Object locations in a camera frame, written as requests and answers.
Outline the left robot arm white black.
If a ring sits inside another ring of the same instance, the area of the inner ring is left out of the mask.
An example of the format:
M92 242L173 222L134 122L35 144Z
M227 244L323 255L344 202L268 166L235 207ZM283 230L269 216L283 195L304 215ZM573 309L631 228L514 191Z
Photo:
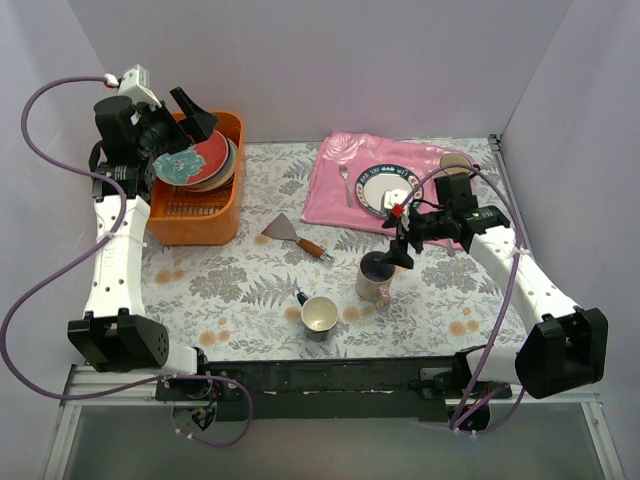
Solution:
M67 336L98 372L157 371L179 374L178 387L193 400L213 386L200 367L196 347L174 345L166 327L147 317L141 292L143 237L163 154L187 153L210 138L218 119L180 87L170 92L183 112L176 119L165 104L119 93L94 106L101 135L90 154L91 195L99 250L82 319L69 322Z

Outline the red rim cream plate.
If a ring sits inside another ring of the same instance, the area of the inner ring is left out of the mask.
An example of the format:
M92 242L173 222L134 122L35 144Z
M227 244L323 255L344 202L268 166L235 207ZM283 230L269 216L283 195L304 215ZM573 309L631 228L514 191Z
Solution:
M210 140L206 147L196 148L197 153L204 154L205 166L196 175L196 179L190 180L183 189L202 193L219 189L232 181L238 160L237 145L228 138L225 149L220 146L218 140L216 143L217 146L214 146L213 140Z

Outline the iridescent mug pink handle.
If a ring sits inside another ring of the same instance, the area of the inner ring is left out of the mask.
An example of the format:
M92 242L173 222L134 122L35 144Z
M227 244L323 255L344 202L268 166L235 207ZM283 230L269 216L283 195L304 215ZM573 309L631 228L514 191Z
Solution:
M372 251L365 254L358 267L355 283L356 293L363 300L375 304L379 312L386 312L391 305L390 285L396 267L383 261L384 252Z

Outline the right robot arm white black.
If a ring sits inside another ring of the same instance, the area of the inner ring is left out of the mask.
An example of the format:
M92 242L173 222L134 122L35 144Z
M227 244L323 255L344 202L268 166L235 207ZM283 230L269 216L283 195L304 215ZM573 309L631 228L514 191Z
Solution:
M527 334L519 347L486 344L457 353L454 389L471 398L489 382L517 384L541 399L599 382L608 339L605 315L580 307L553 284L521 249L521 236L505 214L493 205L479 206L467 175L440 176L435 186L437 204L429 213L417 211L415 193L384 193L384 225L396 232L384 262L410 269L410 249L420 252L427 241L452 240L500 286Z

